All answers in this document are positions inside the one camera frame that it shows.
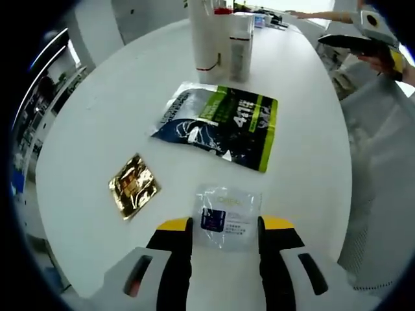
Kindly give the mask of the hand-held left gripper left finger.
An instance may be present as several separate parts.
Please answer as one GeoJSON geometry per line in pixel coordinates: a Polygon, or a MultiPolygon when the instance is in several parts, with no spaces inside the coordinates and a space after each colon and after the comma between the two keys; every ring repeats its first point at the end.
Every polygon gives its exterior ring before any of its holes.
{"type": "Polygon", "coordinates": [[[105,274],[96,310],[185,310],[192,274],[193,219],[167,220],[105,274]]]}

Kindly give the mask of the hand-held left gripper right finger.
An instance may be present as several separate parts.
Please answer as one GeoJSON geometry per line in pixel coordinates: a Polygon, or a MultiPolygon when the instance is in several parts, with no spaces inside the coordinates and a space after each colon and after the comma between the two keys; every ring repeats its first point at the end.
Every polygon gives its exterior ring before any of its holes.
{"type": "Polygon", "coordinates": [[[259,274],[267,310],[353,310],[355,292],[344,270],[313,255],[294,225],[275,216],[257,219],[259,274]]]}

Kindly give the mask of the person's right hand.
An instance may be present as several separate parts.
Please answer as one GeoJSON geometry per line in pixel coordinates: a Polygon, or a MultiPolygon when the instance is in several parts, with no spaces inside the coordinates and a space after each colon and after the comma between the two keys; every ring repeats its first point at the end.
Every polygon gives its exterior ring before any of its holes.
{"type": "Polygon", "coordinates": [[[356,57],[363,62],[369,64],[369,66],[379,72],[389,76],[394,74],[394,61],[391,56],[365,56],[363,54],[356,54],[356,57]]]}

